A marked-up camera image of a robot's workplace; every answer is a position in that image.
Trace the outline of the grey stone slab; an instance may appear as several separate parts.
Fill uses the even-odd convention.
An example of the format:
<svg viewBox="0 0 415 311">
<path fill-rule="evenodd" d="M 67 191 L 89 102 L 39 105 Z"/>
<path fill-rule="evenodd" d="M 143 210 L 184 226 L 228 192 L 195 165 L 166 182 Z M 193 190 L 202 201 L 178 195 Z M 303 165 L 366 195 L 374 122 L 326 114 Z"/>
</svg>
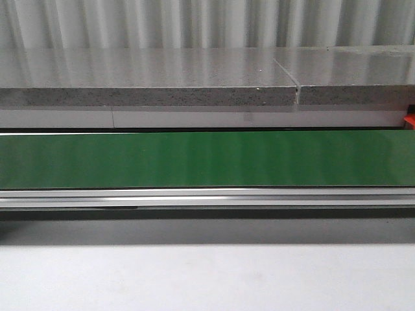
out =
<svg viewBox="0 0 415 311">
<path fill-rule="evenodd" d="M 2 106 L 414 103 L 414 47 L 3 49 Z"/>
</svg>

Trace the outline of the green conveyor belt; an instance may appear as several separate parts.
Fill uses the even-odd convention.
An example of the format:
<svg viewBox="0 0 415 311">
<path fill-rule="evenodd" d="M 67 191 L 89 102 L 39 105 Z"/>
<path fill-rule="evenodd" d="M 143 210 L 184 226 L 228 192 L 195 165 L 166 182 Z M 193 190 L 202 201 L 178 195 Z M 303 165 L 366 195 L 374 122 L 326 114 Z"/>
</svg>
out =
<svg viewBox="0 0 415 311">
<path fill-rule="evenodd" d="M 411 130 L 1 137 L 2 189 L 413 185 Z"/>
</svg>

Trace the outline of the red plastic part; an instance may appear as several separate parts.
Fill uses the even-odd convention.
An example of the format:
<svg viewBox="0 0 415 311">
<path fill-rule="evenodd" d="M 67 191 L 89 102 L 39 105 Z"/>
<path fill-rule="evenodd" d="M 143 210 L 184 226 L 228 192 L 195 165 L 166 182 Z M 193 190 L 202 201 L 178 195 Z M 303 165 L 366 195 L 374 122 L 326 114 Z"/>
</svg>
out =
<svg viewBox="0 0 415 311">
<path fill-rule="evenodd" d="M 404 117 L 404 129 L 415 130 L 415 105 L 408 106 L 407 114 Z"/>
</svg>

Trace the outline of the white curtain backdrop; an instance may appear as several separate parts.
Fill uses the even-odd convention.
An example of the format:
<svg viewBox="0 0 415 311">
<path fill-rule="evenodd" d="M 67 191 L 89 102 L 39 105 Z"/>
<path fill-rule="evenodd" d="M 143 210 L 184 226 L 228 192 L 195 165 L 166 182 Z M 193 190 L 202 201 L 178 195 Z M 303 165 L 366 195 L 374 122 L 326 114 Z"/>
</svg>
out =
<svg viewBox="0 0 415 311">
<path fill-rule="evenodd" d="M 3 48 L 413 43 L 413 1 L 1 2 Z"/>
</svg>

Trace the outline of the aluminium conveyor side rail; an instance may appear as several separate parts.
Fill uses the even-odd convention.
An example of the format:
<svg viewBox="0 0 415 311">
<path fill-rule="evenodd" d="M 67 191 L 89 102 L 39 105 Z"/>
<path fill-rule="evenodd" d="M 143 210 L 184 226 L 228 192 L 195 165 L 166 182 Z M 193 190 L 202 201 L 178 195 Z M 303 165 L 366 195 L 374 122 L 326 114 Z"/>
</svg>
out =
<svg viewBox="0 0 415 311">
<path fill-rule="evenodd" d="M 414 187 L 3 190 L 2 211 L 413 208 Z"/>
</svg>

